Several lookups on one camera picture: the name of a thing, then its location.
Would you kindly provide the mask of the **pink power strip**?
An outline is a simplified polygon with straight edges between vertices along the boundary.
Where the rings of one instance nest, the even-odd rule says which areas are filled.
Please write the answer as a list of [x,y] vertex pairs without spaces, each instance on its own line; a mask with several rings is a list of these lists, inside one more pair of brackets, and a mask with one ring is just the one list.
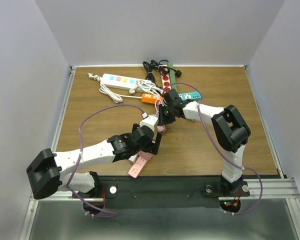
[[130,168],[130,170],[128,171],[128,175],[134,179],[136,179],[140,172],[142,171],[142,169],[145,167],[145,165],[147,164],[147,160],[145,158],[142,157],[138,157],[134,164],[132,165],[132,167]]

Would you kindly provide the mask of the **pink cube socket adapter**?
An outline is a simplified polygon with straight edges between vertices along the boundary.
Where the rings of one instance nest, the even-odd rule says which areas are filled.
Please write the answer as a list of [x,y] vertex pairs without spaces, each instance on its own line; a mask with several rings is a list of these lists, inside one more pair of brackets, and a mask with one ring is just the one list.
[[153,157],[153,154],[150,152],[140,151],[138,156],[146,161],[149,161]]

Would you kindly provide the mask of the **white usb charger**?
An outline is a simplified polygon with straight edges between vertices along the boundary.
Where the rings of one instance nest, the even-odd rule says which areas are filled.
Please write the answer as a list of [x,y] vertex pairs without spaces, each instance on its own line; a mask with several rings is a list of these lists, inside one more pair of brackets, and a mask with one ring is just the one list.
[[135,163],[135,161],[138,159],[138,157],[139,157],[139,155],[138,154],[135,154],[135,155],[133,155],[133,156],[131,156],[129,159],[128,159],[128,161],[130,162],[130,164],[134,164]]

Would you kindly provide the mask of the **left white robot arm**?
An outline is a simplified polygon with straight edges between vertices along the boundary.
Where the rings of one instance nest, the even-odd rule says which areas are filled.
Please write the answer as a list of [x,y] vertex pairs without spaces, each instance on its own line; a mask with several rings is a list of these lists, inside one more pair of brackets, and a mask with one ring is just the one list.
[[36,200],[52,196],[68,189],[96,197],[101,184],[96,174],[78,173],[98,164],[127,160],[139,152],[157,155],[163,134],[150,127],[135,124],[132,132],[113,135],[110,138],[83,149],[64,152],[41,150],[27,167],[26,173]]

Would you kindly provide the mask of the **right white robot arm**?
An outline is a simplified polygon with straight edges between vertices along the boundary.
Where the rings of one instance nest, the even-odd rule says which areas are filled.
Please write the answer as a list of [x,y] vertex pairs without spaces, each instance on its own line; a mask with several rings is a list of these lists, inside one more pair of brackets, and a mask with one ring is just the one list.
[[159,124],[168,125],[183,118],[200,121],[212,144],[224,159],[220,189],[232,195],[243,181],[243,154],[251,135],[248,124],[234,105],[214,107],[192,99],[183,100],[172,89],[162,95],[158,107]]

